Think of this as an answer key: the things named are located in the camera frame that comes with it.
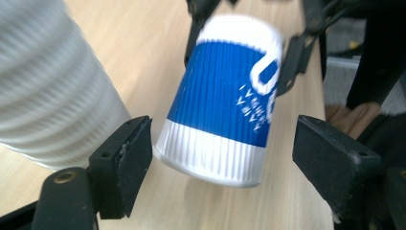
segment white ribbed cylinder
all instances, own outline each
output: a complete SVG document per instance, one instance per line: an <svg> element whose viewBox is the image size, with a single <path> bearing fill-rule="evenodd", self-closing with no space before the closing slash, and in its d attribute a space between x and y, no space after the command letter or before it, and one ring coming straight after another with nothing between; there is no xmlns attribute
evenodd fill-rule
<svg viewBox="0 0 406 230"><path fill-rule="evenodd" d="M282 58L280 33L220 15L201 31L154 155L176 170L234 187L260 184Z"/></svg>
<svg viewBox="0 0 406 230"><path fill-rule="evenodd" d="M0 143L57 171L130 119L61 0L0 2Z"/></svg>

